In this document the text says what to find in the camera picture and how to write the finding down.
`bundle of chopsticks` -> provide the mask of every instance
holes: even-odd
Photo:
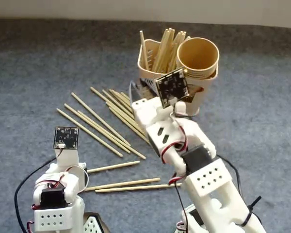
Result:
[[[102,90],[102,93],[91,87],[91,90],[93,93],[95,93],[97,96],[99,96],[103,101],[105,101],[106,105],[109,107],[110,111],[117,116],[125,125],[127,125],[134,133],[136,133],[139,137],[141,137],[144,141],[149,143],[148,139],[146,138],[144,132],[141,130],[141,128],[138,126],[138,124],[134,120],[133,116],[133,110],[130,107],[130,100],[129,97],[121,92],[114,91],[112,89],[109,89],[109,93],[105,90]],[[111,127],[104,119],[102,119],[90,106],[88,106],[83,100],[81,100],[80,97],[78,97],[75,93],[71,93],[73,98],[79,102],[93,117],[95,117],[100,123],[103,124],[102,127],[97,122],[95,122],[92,118],[90,118],[87,114],[83,113],[80,110],[75,110],[72,107],[70,107],[68,104],[64,104],[65,108],[71,111],[73,114],[78,116],[81,120],[86,122],[88,125],[90,125],[92,128],[97,130],[99,133],[104,135],[110,142],[115,144],[120,149],[124,150],[127,153],[134,153],[137,156],[139,156],[142,159],[146,159],[144,155],[142,155],[140,152],[135,150],[131,147],[131,144],[122,137],[113,127]],[[77,125],[81,130],[88,133],[90,136],[92,136],[95,140],[97,140],[99,143],[107,147],[109,150],[111,150],[113,153],[115,153],[117,156],[123,158],[123,154],[116,150],[113,146],[111,146],[109,143],[105,142],[103,139],[101,139],[99,136],[94,134],[91,130],[86,128],[84,125],[76,121],[74,118],[69,116],[64,111],[57,108],[57,111],[66,117],[68,120],[73,122],[75,125]],[[116,164],[111,166],[104,166],[104,167],[98,167],[94,169],[87,170],[87,173],[94,173],[109,169],[115,169],[120,168],[124,166],[132,166],[140,163],[140,161],[132,161],[122,164]],[[150,182],[157,182],[160,181],[160,178],[150,178],[150,179],[144,179],[144,180],[137,180],[137,181],[125,181],[120,183],[112,183],[112,184],[104,184],[99,185],[95,187],[88,187],[85,189],[85,191],[93,191],[95,190],[97,193],[106,193],[106,192],[119,192],[119,191],[130,191],[130,190],[144,190],[144,189],[158,189],[158,188],[167,188],[170,187],[167,184],[158,184],[158,185],[146,185],[146,186],[128,186],[128,187],[121,187],[121,186],[127,186],[127,185],[135,185],[140,183],[150,183]]]
[[[186,32],[180,31],[175,36],[175,29],[165,29],[156,57],[154,58],[154,63],[152,66],[149,66],[143,31],[140,31],[145,68],[156,73],[169,73],[176,69],[177,49],[183,41],[191,38],[189,36],[185,38],[185,36]]]
[[[133,130],[139,137],[141,137],[144,141],[147,143],[150,143],[148,139],[145,137],[144,132],[142,129],[138,126],[138,124],[134,120],[134,116],[132,114],[132,109],[129,106],[129,97],[125,95],[125,93],[118,93],[113,90],[109,90],[109,92],[113,95],[111,96],[108,92],[105,90],[102,90],[103,94],[98,92],[96,89],[91,87],[91,90],[96,93],[99,97],[101,97],[109,107],[110,111],[115,114],[124,124],[126,124],[131,130]],[[85,121],[87,124],[89,124],[92,128],[97,130],[99,133],[104,135],[107,139],[109,139],[112,143],[114,143],[116,146],[118,146],[120,149],[124,150],[127,153],[133,152],[137,156],[139,156],[142,159],[146,159],[144,155],[139,153],[137,150],[131,147],[130,143],[122,137],[113,127],[111,127],[104,119],[102,119],[91,107],[89,107],[84,101],[81,100],[80,97],[78,97],[75,93],[71,93],[71,95],[77,100],[92,116],[94,116],[98,121],[100,121],[106,128],[103,128],[99,124],[97,124],[93,119],[91,119],[88,115],[81,112],[80,110],[75,110],[72,107],[70,107],[68,104],[64,104],[65,108],[70,110],[72,113],[74,113],[76,116],[78,116],[80,119]],[[98,137],[96,134],[94,134],[92,131],[90,131],[88,128],[84,127],[82,124],[77,122],[75,119],[70,117],[68,114],[66,114],[64,111],[57,109],[57,111],[62,114],[64,117],[66,117],[68,120],[73,122],[75,125],[79,126],[80,129],[87,132],[89,135],[91,135],[94,139],[96,139],[99,143],[107,147],[109,150],[111,150],[113,153],[118,155],[119,157],[123,157],[123,154],[116,150],[113,146],[111,146],[109,143],[102,140],[100,137]]]

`tan paper cup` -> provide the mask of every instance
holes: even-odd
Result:
[[[216,70],[219,62],[217,46],[205,38],[194,37],[184,41],[177,50],[177,67],[188,70],[186,76],[207,79]]]

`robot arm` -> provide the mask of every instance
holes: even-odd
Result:
[[[201,218],[197,224],[189,215],[185,223],[189,233],[265,233],[244,203],[223,161],[216,159],[214,144],[198,124],[172,117],[175,109],[185,113],[185,103],[179,101],[174,107],[163,108],[161,102],[154,97],[135,101],[131,106],[136,122],[162,162],[172,165],[177,175],[184,178],[183,186]],[[220,202],[210,197],[214,191]]]
[[[56,127],[57,162],[36,180],[34,187],[35,233],[109,232],[97,213],[84,213],[84,201],[78,196],[88,184],[86,163],[79,162],[78,133],[78,128]]]

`black cable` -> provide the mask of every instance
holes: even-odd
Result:
[[[233,168],[235,170],[235,173],[236,173],[236,180],[237,180],[237,188],[238,188],[238,192],[240,194],[240,196],[242,197],[243,199],[243,192],[242,192],[242,184],[241,184],[241,177],[239,175],[239,172],[237,170],[237,168],[226,158],[222,157],[221,155],[218,155],[217,156],[219,158],[221,158],[223,161],[225,161],[228,165],[231,166],[231,168]]]
[[[181,199],[181,196],[180,196],[180,193],[179,193],[179,190],[177,188],[177,182],[175,182],[175,189],[177,191],[177,194],[178,194],[178,197],[179,197],[179,200],[180,200],[180,203],[181,203],[181,207],[183,209],[183,212],[184,212],[184,216],[185,216],[185,221],[186,221],[186,226],[185,226],[185,232],[186,233],[189,233],[189,223],[188,223],[188,217],[186,215],[186,212],[185,212],[185,209],[184,209],[184,205],[182,203],[182,199]]]
[[[15,191],[15,194],[14,194],[14,205],[15,205],[15,212],[16,212],[16,217],[17,217],[17,220],[18,220],[18,223],[19,223],[19,226],[20,228],[22,229],[23,233],[27,233],[27,230],[21,220],[21,217],[20,217],[20,213],[19,213],[19,208],[18,208],[18,201],[17,201],[17,195],[18,195],[18,192],[19,190],[21,189],[21,187],[23,186],[23,184],[30,178],[30,176],[32,176],[34,173],[36,173],[38,170],[44,168],[46,165],[50,164],[51,162],[53,162],[55,159],[57,159],[61,153],[63,152],[63,149],[61,149],[61,151],[59,152],[59,154],[55,157],[55,158],[52,158],[48,161],[46,161],[45,163],[43,163],[40,167],[38,167],[37,169],[35,169],[34,171],[32,171],[25,179],[22,180],[22,182],[18,185],[16,191]]]
[[[217,156],[219,158],[221,158],[223,161],[225,161],[228,165],[230,165],[234,170],[235,170],[235,173],[236,173],[236,179],[237,179],[237,187],[238,187],[238,192],[240,194],[240,196],[242,197],[243,199],[243,192],[242,192],[242,186],[241,186],[241,178],[240,178],[240,175],[239,175],[239,172],[237,170],[237,168],[226,158],[222,157],[221,155],[218,155]],[[258,196],[258,198],[256,198],[252,204],[248,205],[248,209],[249,209],[249,214],[247,215],[246,219],[244,220],[244,222],[242,224],[237,224],[238,226],[241,226],[241,227],[244,227],[245,225],[247,225],[249,219],[251,218],[251,215],[254,214],[258,220],[260,221],[260,223],[262,223],[261,219],[259,218],[258,215],[256,215],[255,213],[252,212],[253,210],[253,207],[258,203],[259,200],[261,200],[261,196]]]

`white wall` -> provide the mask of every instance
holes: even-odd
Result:
[[[0,17],[291,27],[291,0],[0,0]]]

